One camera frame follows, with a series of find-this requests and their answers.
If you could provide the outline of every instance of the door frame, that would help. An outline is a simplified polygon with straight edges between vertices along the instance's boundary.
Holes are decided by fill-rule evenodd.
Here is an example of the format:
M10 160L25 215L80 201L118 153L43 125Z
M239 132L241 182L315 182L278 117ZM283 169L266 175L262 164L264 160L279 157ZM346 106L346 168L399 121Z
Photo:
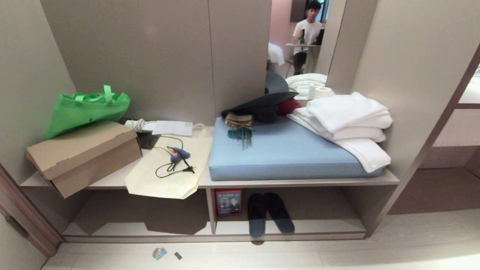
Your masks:
M27 239L46 257L54 256L63 237L40 213L20 186L0 163L0 213L27 232Z

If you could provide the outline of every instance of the black pants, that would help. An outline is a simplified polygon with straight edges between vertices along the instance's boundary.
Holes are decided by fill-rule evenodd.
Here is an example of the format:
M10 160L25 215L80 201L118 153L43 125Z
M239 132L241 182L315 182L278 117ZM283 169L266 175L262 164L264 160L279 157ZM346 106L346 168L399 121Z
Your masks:
M306 61L307 61L307 53L306 52L297 52L293 56L293 66L295 67L294 75L301 74L301 67L305 64Z

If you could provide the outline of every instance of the toilet paper roll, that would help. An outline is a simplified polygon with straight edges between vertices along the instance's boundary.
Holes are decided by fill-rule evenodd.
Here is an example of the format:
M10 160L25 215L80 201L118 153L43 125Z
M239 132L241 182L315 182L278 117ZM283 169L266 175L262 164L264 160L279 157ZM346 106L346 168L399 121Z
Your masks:
M313 99L313 94L315 93L315 89L317 87L323 87L325 84L310 84L308 88L308 98L307 99Z
M313 99L318 98L328 98L334 96L335 92L332 91L331 88L328 87L317 87L315 88L315 92L313 93Z

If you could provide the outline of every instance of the light blue cushion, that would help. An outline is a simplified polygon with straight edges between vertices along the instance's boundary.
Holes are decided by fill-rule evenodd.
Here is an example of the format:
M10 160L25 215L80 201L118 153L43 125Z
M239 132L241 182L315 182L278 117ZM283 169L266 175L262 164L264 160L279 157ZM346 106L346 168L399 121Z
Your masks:
M215 123L210 156L212 181L375 177L343 148L286 117L274 123L255 122L252 146L242 150L231 139L222 118Z

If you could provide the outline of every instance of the white t-shirt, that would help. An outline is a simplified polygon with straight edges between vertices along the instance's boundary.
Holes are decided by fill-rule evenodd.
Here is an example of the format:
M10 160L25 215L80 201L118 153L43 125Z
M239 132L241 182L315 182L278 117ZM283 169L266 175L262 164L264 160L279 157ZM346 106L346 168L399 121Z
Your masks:
M293 36L295 36L300 30L305 29L305 44L312 44L315 41L315 39L318 37L320 30L324 28L325 28L324 25L318 21L309 23L307 22L307 20L303 20L299 22L295 27L295 31L293 31ZM293 55L301 51L306 52L308 51L308 48L295 47L293 49Z

